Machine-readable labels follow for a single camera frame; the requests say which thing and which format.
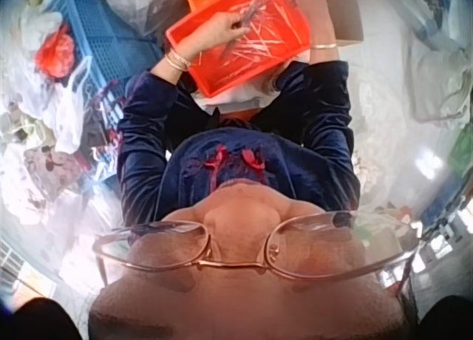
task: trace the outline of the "gold bracelet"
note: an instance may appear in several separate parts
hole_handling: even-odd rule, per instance
[[[312,50],[332,50],[333,48],[337,47],[337,43],[333,44],[314,44],[311,49]]]
[[[181,64],[184,64],[187,68],[189,68],[192,65],[190,61],[187,61],[186,59],[178,55],[176,51],[173,49],[169,51],[169,55],[173,57],[174,59],[176,59],[177,61],[179,61]]]
[[[179,70],[180,72],[187,72],[187,68],[182,68],[180,66],[178,66],[177,64],[175,64],[169,57],[168,55],[166,54],[164,56],[164,58],[166,58],[167,62],[169,63],[169,65],[177,70]]]

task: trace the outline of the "light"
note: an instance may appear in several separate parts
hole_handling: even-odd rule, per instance
[[[423,230],[422,222],[412,222],[411,223],[411,228],[415,229],[417,231],[416,232],[416,237],[420,239],[422,237],[422,230]]]
[[[415,273],[419,273],[419,272],[424,271],[425,269],[426,269],[426,264],[423,262],[421,255],[417,253],[414,256],[414,260],[412,261],[412,270]]]
[[[443,161],[432,150],[425,149],[415,165],[427,179],[434,180],[438,171],[443,168]]]
[[[452,246],[445,240],[443,235],[435,237],[431,242],[430,246],[435,253],[437,259],[441,259],[451,251],[453,251]]]
[[[396,281],[399,282],[402,280],[402,276],[404,275],[404,267],[402,265],[399,265],[392,270],[394,273],[394,277],[396,278]]]

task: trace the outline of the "wrist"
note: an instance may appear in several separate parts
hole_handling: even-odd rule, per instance
[[[174,48],[174,51],[186,59],[187,61],[192,62],[201,52],[199,48],[193,43],[191,37],[184,38],[177,46]]]

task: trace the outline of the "red plastic bag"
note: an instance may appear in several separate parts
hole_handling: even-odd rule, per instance
[[[74,41],[66,34],[68,29],[68,26],[63,24],[36,53],[36,66],[48,76],[64,78],[71,73],[74,66]]]

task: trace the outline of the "nose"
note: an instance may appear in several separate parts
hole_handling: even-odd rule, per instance
[[[269,233],[278,225],[272,208],[245,197],[226,201],[204,218],[221,262],[255,262]]]

